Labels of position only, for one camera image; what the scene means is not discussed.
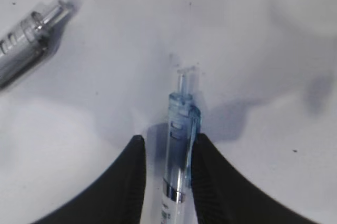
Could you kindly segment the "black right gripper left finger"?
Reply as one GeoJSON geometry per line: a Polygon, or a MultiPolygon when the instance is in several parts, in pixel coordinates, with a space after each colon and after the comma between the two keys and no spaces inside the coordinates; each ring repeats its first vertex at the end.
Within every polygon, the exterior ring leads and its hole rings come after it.
{"type": "Polygon", "coordinates": [[[89,187],[37,223],[140,223],[145,195],[145,141],[131,138],[89,187]]]}

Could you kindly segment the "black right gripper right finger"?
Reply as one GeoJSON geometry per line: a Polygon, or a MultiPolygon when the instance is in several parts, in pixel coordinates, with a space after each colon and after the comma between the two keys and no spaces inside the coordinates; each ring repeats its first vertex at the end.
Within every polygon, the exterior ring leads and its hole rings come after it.
{"type": "Polygon", "coordinates": [[[198,223],[311,223],[249,182],[205,134],[193,144],[191,168],[198,223]]]}

